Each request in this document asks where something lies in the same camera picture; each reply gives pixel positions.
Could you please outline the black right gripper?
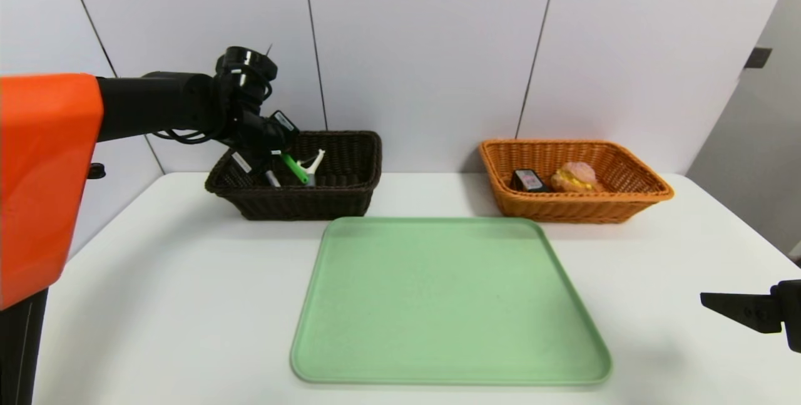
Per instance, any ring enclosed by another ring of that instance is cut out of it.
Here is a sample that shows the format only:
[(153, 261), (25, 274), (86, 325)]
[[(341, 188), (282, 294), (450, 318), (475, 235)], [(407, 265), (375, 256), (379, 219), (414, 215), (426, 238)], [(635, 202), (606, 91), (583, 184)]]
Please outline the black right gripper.
[(770, 295), (703, 292), (704, 307), (761, 334), (783, 331), (790, 350), (800, 354), (800, 280), (781, 280)]

